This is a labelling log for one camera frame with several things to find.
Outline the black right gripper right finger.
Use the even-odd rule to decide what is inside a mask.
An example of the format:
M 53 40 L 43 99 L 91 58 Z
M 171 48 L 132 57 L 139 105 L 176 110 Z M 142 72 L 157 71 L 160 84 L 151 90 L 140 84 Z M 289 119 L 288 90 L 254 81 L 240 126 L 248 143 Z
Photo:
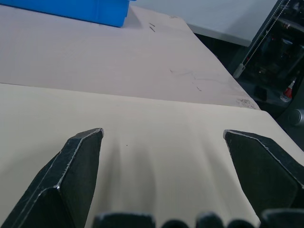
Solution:
M 304 167 L 271 138 L 225 130 L 242 191 L 258 217 L 266 209 L 304 207 Z

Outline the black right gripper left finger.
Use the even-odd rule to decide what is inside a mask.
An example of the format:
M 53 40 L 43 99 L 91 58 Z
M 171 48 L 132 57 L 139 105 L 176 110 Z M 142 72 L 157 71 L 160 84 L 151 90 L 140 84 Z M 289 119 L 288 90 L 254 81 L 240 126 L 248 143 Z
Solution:
M 102 128 L 80 132 L 37 173 L 3 228 L 83 228 L 95 192 Z

